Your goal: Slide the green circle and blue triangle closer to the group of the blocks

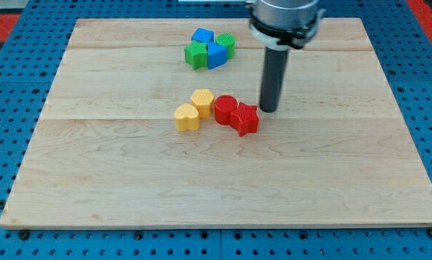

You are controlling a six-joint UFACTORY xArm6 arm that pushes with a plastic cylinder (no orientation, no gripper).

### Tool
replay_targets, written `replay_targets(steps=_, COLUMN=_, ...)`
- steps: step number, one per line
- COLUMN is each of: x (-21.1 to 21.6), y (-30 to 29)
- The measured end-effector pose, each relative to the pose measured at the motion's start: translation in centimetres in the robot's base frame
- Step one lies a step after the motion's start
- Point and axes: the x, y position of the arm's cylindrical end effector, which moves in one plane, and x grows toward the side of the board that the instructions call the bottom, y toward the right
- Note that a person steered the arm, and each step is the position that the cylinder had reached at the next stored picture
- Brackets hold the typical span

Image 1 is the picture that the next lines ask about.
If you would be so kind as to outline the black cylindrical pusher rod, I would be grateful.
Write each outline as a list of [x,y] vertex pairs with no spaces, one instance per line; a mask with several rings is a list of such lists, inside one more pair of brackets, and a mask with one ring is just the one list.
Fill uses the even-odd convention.
[[277,110],[282,92],[289,50],[265,48],[259,107],[266,113]]

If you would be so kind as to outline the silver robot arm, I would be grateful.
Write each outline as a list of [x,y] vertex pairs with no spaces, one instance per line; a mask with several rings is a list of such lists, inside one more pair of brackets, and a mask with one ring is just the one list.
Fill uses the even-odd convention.
[[304,48],[317,34],[325,10],[319,0],[250,0],[249,28],[264,47],[259,107],[278,108],[291,49]]

